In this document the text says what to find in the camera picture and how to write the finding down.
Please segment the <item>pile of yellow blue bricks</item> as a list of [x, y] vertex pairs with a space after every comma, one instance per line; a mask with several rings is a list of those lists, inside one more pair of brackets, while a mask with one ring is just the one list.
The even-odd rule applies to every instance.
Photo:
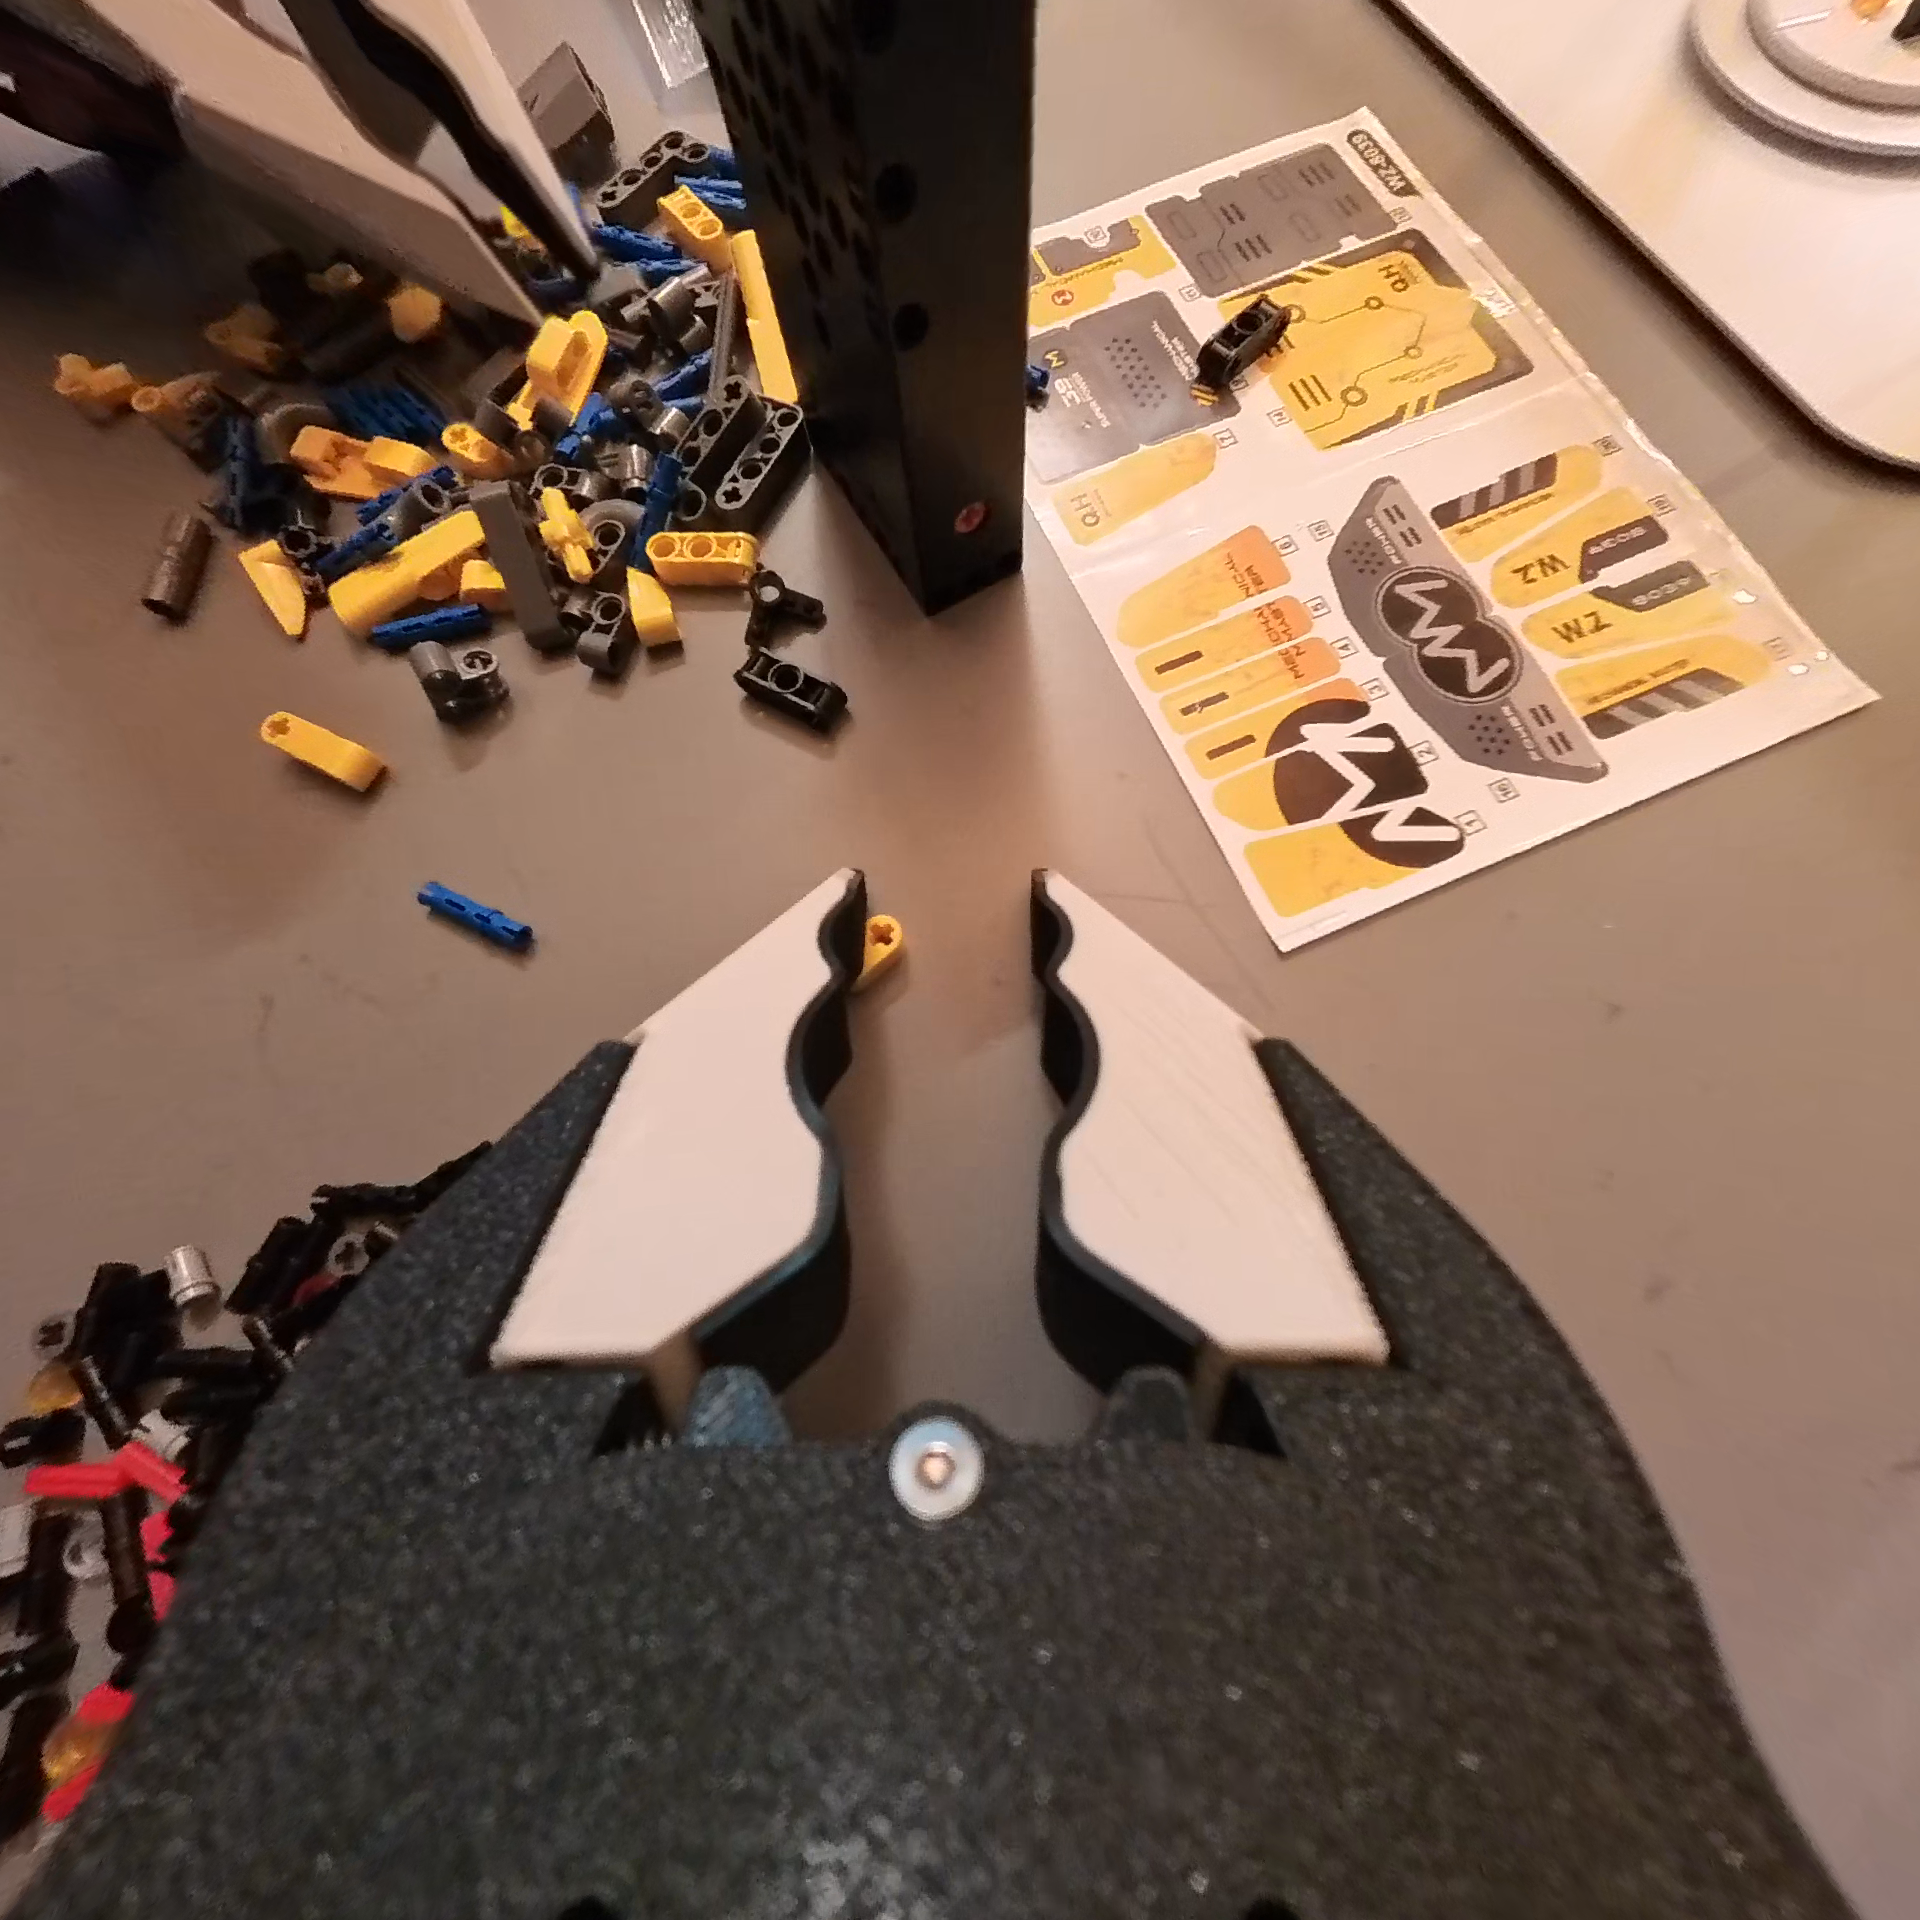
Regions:
[[[612, 165], [584, 70], [562, 51], [517, 86], [597, 251], [581, 277], [554, 264], [506, 208], [488, 237], [535, 301], [510, 320], [445, 296], [318, 224], [349, 251], [308, 270], [297, 249], [250, 267], [254, 301], [206, 342], [256, 382], [332, 383], [324, 402], [228, 383], [170, 382], [63, 351], [55, 391], [85, 417], [144, 415], [221, 472], [201, 512], [237, 536], [280, 626], [308, 608], [407, 655], [486, 634], [502, 606], [540, 653], [575, 655], [600, 680], [638, 651], [681, 643], [668, 590], [745, 597], [742, 642], [775, 648], [804, 627], [754, 627], [749, 581], [765, 567], [761, 502], [806, 462], [794, 395], [775, 369], [772, 303], [724, 150], [668, 135], [638, 170]], [[89, 5], [5, 5], [5, 111], [42, 136], [132, 166], [185, 145], [161, 86], [89, 27]]]

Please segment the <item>white book stand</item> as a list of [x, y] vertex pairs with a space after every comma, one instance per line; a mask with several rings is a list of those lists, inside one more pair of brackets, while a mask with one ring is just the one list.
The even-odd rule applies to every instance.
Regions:
[[1397, 11], [1806, 415], [1917, 465], [1914, 5]]

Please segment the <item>yellow curved beam piece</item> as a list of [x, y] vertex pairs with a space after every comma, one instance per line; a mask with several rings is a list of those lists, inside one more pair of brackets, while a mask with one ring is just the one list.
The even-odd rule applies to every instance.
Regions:
[[343, 734], [292, 711], [272, 711], [258, 726], [263, 742], [297, 761], [305, 773], [365, 794], [388, 773], [388, 763]]

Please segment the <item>pile of black red pins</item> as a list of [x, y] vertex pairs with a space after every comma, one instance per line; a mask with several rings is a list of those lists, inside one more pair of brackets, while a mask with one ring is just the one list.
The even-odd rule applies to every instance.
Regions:
[[197, 1242], [96, 1266], [32, 1334], [5, 1408], [1, 1841], [101, 1776], [185, 1558], [298, 1357], [418, 1217], [492, 1151], [407, 1183], [320, 1183], [221, 1279]]

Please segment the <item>yellow grey sticker sheet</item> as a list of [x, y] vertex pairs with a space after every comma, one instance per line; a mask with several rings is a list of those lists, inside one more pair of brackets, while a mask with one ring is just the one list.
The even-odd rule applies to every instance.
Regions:
[[1879, 699], [1372, 111], [1037, 229], [1026, 321], [1026, 504], [1282, 953]]

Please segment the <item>dark grey connector piece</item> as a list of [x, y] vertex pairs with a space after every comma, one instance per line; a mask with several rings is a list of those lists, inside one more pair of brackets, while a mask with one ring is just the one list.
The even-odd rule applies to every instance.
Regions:
[[476, 723], [510, 699], [506, 680], [486, 643], [450, 647], [418, 640], [407, 651], [407, 662], [433, 717], [450, 728]]

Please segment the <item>grey cylinder connector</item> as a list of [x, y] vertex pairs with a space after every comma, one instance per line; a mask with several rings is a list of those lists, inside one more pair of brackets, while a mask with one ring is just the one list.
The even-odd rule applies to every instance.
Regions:
[[188, 509], [167, 519], [138, 590], [144, 610], [174, 626], [188, 622], [198, 602], [213, 546], [213, 527], [201, 512]]

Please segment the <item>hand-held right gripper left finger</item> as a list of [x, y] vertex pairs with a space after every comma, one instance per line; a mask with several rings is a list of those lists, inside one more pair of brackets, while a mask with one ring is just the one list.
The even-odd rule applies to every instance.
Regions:
[[868, 921], [832, 870], [623, 1037], [626, 1065], [492, 1334], [495, 1373], [618, 1371], [681, 1417], [714, 1369], [786, 1391], [847, 1320], [846, 1160]]

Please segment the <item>black perforated block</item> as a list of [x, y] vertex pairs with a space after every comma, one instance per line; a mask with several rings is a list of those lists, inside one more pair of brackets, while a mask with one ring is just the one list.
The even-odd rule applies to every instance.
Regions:
[[815, 462], [938, 614], [1024, 554], [1036, 1], [695, 1]]

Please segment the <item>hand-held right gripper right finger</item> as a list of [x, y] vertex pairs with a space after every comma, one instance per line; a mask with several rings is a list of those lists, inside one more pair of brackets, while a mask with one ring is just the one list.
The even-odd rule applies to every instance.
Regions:
[[1256, 1026], [1088, 889], [1036, 870], [1058, 1114], [1040, 1158], [1048, 1343], [1103, 1401], [1154, 1378], [1205, 1438], [1266, 1389], [1390, 1386], [1390, 1333]]

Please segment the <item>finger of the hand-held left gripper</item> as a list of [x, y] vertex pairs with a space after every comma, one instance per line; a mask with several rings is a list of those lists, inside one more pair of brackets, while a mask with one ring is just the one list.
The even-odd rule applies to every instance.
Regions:
[[310, 1], [305, 59], [378, 158], [386, 249], [421, 273], [502, 273], [485, 224], [425, 169], [445, 135], [471, 177], [574, 273], [597, 267], [588, 225], [465, 1]]
[[485, 224], [502, 273], [421, 273], [382, 243], [393, 229], [378, 158], [348, 122], [305, 59], [305, 5], [94, 1], [89, 27], [156, 79], [185, 145], [240, 184], [270, 189], [318, 224], [445, 296], [537, 321], [537, 303], [488, 237], [488, 192], [445, 135], [422, 166]]

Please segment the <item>blue pin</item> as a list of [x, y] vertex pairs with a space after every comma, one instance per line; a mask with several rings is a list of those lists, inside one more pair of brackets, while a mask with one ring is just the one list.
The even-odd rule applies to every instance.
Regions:
[[416, 902], [429, 918], [461, 927], [493, 947], [506, 953], [530, 953], [537, 944], [537, 931], [527, 921], [517, 918], [492, 902], [479, 902], [458, 894], [444, 882], [422, 882], [416, 889]]

